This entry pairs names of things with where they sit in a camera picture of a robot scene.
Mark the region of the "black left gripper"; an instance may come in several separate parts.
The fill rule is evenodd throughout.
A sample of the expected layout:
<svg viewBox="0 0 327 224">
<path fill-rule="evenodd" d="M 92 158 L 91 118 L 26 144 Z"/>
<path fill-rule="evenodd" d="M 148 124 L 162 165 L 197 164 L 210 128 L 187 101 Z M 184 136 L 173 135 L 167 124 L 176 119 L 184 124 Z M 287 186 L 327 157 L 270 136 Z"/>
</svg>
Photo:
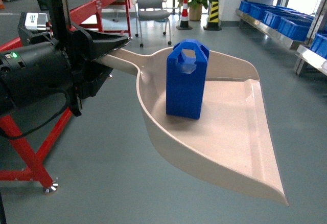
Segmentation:
<svg viewBox="0 0 327 224">
<path fill-rule="evenodd" d="M 80 28 L 71 21 L 68 0 L 46 0 L 51 19 L 56 48 L 68 58 L 72 87 L 68 90 L 69 109 L 74 116 L 81 116 L 80 100 L 94 97 L 113 68 L 94 61 L 130 42 L 124 34 L 111 34 Z"/>
</svg>

